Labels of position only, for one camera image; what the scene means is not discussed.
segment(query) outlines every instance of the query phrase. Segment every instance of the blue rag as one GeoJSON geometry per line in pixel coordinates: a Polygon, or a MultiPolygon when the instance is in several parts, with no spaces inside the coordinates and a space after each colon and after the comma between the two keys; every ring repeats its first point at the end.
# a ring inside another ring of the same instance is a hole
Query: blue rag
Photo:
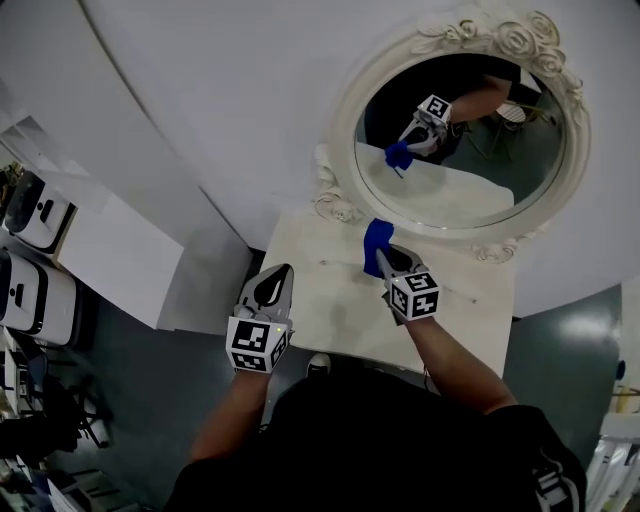
{"type": "Polygon", "coordinates": [[[399,167],[403,171],[409,168],[411,162],[413,162],[413,154],[407,149],[408,145],[406,140],[401,140],[400,142],[391,144],[391,146],[384,150],[384,161],[387,162],[389,167],[394,170],[396,167],[399,167]]]}
{"type": "Polygon", "coordinates": [[[373,277],[382,278],[382,272],[378,268],[376,260],[376,249],[382,249],[382,252],[389,258],[391,246],[389,240],[393,236],[393,224],[380,219],[373,219],[367,232],[364,235],[364,273],[373,277]]]}

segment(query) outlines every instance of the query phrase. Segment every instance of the black and white appliance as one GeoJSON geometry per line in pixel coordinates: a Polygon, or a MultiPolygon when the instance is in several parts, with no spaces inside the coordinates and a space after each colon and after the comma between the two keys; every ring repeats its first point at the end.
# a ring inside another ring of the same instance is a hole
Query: black and white appliance
{"type": "Polygon", "coordinates": [[[66,345],[78,320],[77,296],[67,274],[0,250],[0,324],[66,345]]]}
{"type": "Polygon", "coordinates": [[[75,207],[31,171],[23,171],[2,226],[34,249],[53,254],[75,207]]]}

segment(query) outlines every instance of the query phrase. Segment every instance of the reflected blue cloth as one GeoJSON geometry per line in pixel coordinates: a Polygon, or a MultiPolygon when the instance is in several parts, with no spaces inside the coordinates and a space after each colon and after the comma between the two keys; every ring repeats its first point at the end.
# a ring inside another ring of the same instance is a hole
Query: reflected blue cloth
{"type": "Polygon", "coordinates": [[[403,171],[409,168],[411,162],[413,162],[413,155],[407,149],[408,145],[406,140],[401,140],[400,142],[391,144],[391,146],[384,150],[384,161],[387,162],[389,167],[392,169],[399,167],[403,171]]]}
{"type": "Polygon", "coordinates": [[[364,273],[373,277],[383,277],[376,261],[376,249],[382,249],[389,258],[389,240],[393,236],[393,224],[373,219],[364,235],[364,273]]]}

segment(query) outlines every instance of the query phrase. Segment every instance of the gray floor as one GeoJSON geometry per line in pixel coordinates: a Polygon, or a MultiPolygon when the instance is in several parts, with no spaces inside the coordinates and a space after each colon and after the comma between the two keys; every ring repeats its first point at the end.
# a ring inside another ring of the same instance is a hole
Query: gray floor
{"type": "MultiPolygon", "coordinates": [[[[512,330],[505,380],[522,403],[545,411],[582,460],[593,451],[613,385],[619,316],[616,287],[524,319],[512,330]]],[[[266,417],[278,395],[304,376],[310,355],[295,348],[285,353],[270,386],[266,417]]],[[[54,454],[52,466],[102,469],[125,493],[161,507],[198,427],[232,377],[223,339],[154,331],[101,301],[93,347],[69,356],[79,366],[65,377],[93,374],[95,391],[114,414],[111,446],[97,450],[83,439],[73,454],[54,454]]],[[[334,363],[361,364],[350,358],[334,358],[334,363]]],[[[417,374],[387,370],[421,384],[417,374]]]]}

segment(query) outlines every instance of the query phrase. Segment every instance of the mirror glass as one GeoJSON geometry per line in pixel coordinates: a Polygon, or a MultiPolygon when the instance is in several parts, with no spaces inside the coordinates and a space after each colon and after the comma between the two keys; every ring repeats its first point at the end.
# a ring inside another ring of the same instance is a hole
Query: mirror glass
{"type": "Polygon", "coordinates": [[[490,225],[539,199],[562,163],[560,105],[541,80],[487,55],[427,60],[387,82],[355,133],[385,206],[439,228],[490,225]]]}

